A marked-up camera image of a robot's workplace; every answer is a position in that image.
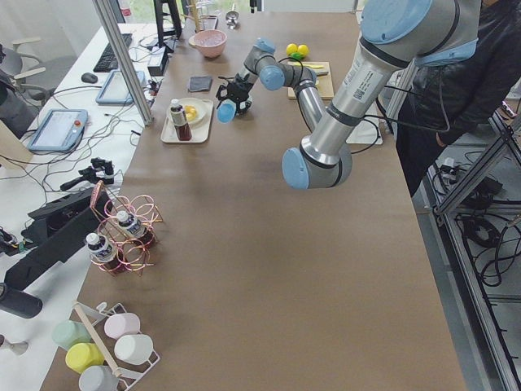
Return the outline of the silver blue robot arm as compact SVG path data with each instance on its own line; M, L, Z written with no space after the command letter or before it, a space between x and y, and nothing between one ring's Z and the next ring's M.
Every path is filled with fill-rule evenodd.
M419 67L469 59L478 41L478 1L369 1L352 67L329 104L315 86L316 73L274 58L274 44L259 38L234 79L221 86L217 118L232 121L251 104L256 81L268 90L293 89L311 133L285 151L282 173L296 189L335 187L352 169L348 136L362 121L390 76L410 63Z

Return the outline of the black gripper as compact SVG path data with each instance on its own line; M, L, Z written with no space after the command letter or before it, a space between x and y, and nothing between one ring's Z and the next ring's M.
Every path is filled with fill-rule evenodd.
M230 81L226 87L227 99L234 103L237 110L248 110L252 105L249 95L251 83Z

